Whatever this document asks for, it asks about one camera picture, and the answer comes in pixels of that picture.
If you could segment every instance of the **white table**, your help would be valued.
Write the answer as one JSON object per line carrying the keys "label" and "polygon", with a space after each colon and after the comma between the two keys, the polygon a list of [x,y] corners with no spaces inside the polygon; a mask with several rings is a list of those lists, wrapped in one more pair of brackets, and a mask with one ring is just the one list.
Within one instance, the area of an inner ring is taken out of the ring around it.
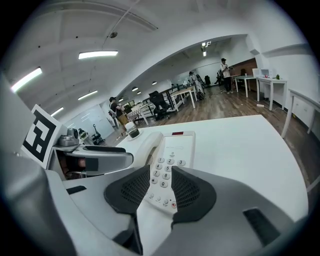
{"label": "white table", "polygon": [[248,80],[248,85],[249,85],[249,91],[251,91],[251,87],[250,87],[250,79],[256,79],[253,75],[239,75],[237,77],[234,78],[235,79],[235,86],[236,86],[236,92],[238,92],[238,83],[237,80],[238,79],[242,79],[244,80],[244,87],[245,87],[245,97],[248,98],[248,86],[247,86],[247,80]]}
{"label": "white table", "polygon": [[[262,115],[177,123],[141,130],[143,133],[139,137],[132,141],[127,137],[117,147],[137,156],[140,145],[150,133],[194,131],[194,169],[247,184],[294,221],[308,214],[306,186],[296,159]],[[172,219],[145,200],[138,208],[137,218],[143,252],[148,256],[171,232]]]}
{"label": "white table", "polygon": [[130,121],[133,121],[136,117],[135,116],[138,116],[138,115],[141,115],[146,123],[146,125],[148,126],[149,123],[148,123],[148,120],[146,118],[146,116],[144,115],[144,112],[142,111],[143,108],[149,106],[149,104],[146,104],[146,105],[141,105],[141,106],[137,106],[137,107],[133,107],[131,108],[132,112],[126,114],[126,117],[130,120]]}
{"label": "white table", "polygon": [[[192,92],[194,92],[195,100],[198,101],[198,99],[197,99],[197,92],[196,92],[196,87],[195,87],[195,86],[190,86],[190,87],[188,87],[188,88],[186,88],[186,89],[177,90],[177,91],[175,91],[174,93],[171,94],[172,101],[174,102],[175,110],[176,110],[177,112],[179,112],[179,109],[178,109],[177,103],[176,103],[176,101],[175,101],[175,99],[174,99],[174,96],[178,96],[178,95],[182,95],[182,94],[183,94],[183,95],[186,95],[186,93],[189,93],[189,94],[190,94],[191,101],[192,101],[192,106],[193,106],[194,109],[196,108],[196,107],[195,107],[194,98],[193,98],[193,96],[192,96]],[[181,96],[181,100],[182,100],[182,103],[185,104],[184,98],[182,98],[182,96]]]}
{"label": "white table", "polygon": [[257,102],[260,101],[260,82],[263,82],[263,83],[270,85],[270,105],[269,105],[270,111],[272,110],[272,105],[274,103],[274,84],[282,84],[283,85],[282,110],[284,110],[285,105],[286,105],[286,99],[287,99],[287,80],[257,77],[256,78],[256,101]]}
{"label": "white table", "polygon": [[320,99],[316,98],[314,95],[307,96],[307,95],[305,95],[297,90],[293,90],[293,89],[289,89],[289,93],[290,93],[290,98],[291,98],[291,104],[288,108],[288,113],[286,114],[286,119],[285,119],[284,127],[283,127],[283,130],[281,133],[281,137],[284,138],[286,136],[286,133],[287,133],[287,130],[289,127],[289,123],[291,120],[292,109],[294,107],[295,97],[298,98],[299,100],[304,101],[305,103],[309,104],[311,107],[314,108],[313,113],[312,113],[311,122],[309,125],[309,129],[307,131],[307,133],[309,134],[312,129],[312,126],[314,124],[314,121],[315,121],[316,111],[320,112]]}

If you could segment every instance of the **fluorescent ceiling light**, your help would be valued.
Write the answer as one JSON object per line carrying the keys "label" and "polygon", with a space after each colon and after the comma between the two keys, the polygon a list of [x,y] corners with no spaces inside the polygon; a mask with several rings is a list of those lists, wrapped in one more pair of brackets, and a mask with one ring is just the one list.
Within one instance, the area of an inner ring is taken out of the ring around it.
{"label": "fluorescent ceiling light", "polygon": [[40,75],[42,73],[42,70],[40,67],[38,67],[36,70],[32,71],[31,73],[27,74],[25,77],[20,79],[18,82],[16,82],[12,87],[11,90],[15,93],[18,91],[22,86],[24,86],[26,83],[28,83],[31,79],[35,78],[36,76]]}
{"label": "fluorescent ceiling light", "polygon": [[64,108],[63,107],[60,107],[56,112],[53,112],[52,114],[51,114],[51,116],[53,117],[54,115],[56,115],[56,114],[58,114],[60,111],[62,111],[62,110],[64,110]]}
{"label": "fluorescent ceiling light", "polygon": [[90,115],[90,113],[89,113],[89,114],[84,115],[83,117],[81,117],[81,119],[82,119],[82,118],[85,118],[87,115]]}
{"label": "fluorescent ceiling light", "polygon": [[99,51],[88,51],[80,52],[79,60],[93,57],[104,57],[104,56],[116,56],[118,54],[117,50],[99,50]]}
{"label": "fluorescent ceiling light", "polygon": [[90,95],[92,95],[92,94],[95,94],[95,93],[97,93],[97,92],[98,92],[98,91],[95,90],[95,91],[90,92],[90,93],[88,93],[88,94],[86,94],[86,95],[83,95],[82,97],[78,98],[78,101],[80,101],[80,100],[82,100],[83,98],[88,97],[88,96],[90,96]]}

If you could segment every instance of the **backpack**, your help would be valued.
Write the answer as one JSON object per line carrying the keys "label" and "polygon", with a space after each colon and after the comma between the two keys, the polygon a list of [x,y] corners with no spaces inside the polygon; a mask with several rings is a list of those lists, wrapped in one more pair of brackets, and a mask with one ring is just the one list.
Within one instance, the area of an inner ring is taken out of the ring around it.
{"label": "backpack", "polygon": [[199,101],[202,101],[205,99],[204,94],[200,90],[196,93],[196,97]]}

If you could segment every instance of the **wooden floor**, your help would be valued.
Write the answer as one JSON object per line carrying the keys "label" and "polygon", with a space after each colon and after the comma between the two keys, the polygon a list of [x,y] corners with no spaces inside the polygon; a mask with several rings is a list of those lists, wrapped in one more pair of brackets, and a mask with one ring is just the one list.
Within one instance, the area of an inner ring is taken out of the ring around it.
{"label": "wooden floor", "polygon": [[[205,89],[205,100],[195,102],[193,109],[190,97],[187,98],[185,105],[179,107],[179,112],[170,114],[170,119],[162,119],[155,121],[149,118],[149,127],[163,126],[177,123],[186,123],[200,120],[241,117],[250,115],[262,115],[270,124],[281,134],[285,124],[287,112],[278,108],[273,104],[275,110],[269,111],[269,101],[261,100],[259,103],[266,107],[257,107],[257,93],[254,91],[248,92],[246,98],[245,91],[242,89],[239,93],[226,92],[220,93],[218,86]],[[142,120],[137,125],[139,128],[147,127]],[[120,131],[106,139],[106,143],[110,146],[116,146],[125,136],[120,136]],[[320,175],[320,145],[313,136],[307,134],[307,129],[296,119],[292,118],[289,129],[286,133],[285,142],[293,153],[304,178],[306,187],[312,184],[313,181]],[[308,192],[309,209],[315,205],[316,200],[320,195],[320,185],[315,186]]]}

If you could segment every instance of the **white desk leg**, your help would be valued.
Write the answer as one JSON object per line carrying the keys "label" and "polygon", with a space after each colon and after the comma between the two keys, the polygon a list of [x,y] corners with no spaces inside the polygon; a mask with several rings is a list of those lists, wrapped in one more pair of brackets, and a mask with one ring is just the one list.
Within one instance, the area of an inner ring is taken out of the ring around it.
{"label": "white desk leg", "polygon": [[195,107],[194,97],[192,97],[191,91],[190,91],[190,97],[191,97],[191,101],[192,101],[192,106],[195,109],[196,107]]}
{"label": "white desk leg", "polygon": [[244,79],[244,86],[245,86],[245,97],[248,98],[247,79]]}
{"label": "white desk leg", "polygon": [[292,109],[294,107],[294,99],[295,97],[294,96],[291,96],[291,104],[289,106],[289,109],[288,109],[288,113],[286,114],[286,119],[285,119],[285,123],[284,123],[284,127],[283,127],[283,130],[282,130],[282,133],[281,133],[281,137],[284,138],[286,136],[286,133],[287,133],[287,130],[288,130],[288,127],[289,127],[289,123],[290,123],[290,119],[291,119],[291,114],[292,114]]}
{"label": "white desk leg", "polygon": [[313,113],[312,113],[312,117],[311,117],[310,126],[309,126],[309,129],[307,131],[308,134],[311,132],[312,126],[314,125],[315,116],[316,116],[316,110],[314,109]]}
{"label": "white desk leg", "polygon": [[255,79],[256,81],[256,101],[260,101],[260,85],[258,79]]}
{"label": "white desk leg", "polygon": [[197,102],[198,101],[198,98],[197,98],[197,89],[196,87],[193,87],[193,92],[194,92],[194,97],[195,97],[195,101]]}
{"label": "white desk leg", "polygon": [[146,117],[145,117],[144,113],[143,113],[142,111],[140,111],[140,114],[141,114],[141,116],[143,117],[143,119],[144,119],[144,121],[145,121],[146,125],[148,126],[148,125],[149,125],[149,123],[148,123],[148,121],[147,121],[147,119],[146,119]]}
{"label": "white desk leg", "polygon": [[179,112],[178,105],[177,105],[177,103],[176,103],[175,97],[172,97],[172,101],[173,101],[175,110],[176,110],[177,112]]}
{"label": "white desk leg", "polygon": [[282,99],[282,110],[285,110],[285,105],[286,105],[286,100],[287,100],[287,82],[283,84],[283,99]]}
{"label": "white desk leg", "polygon": [[272,110],[272,105],[274,103],[274,82],[270,83],[270,107],[269,110]]}
{"label": "white desk leg", "polygon": [[238,83],[237,83],[237,79],[235,79],[235,87],[236,87],[236,92],[238,93]]}

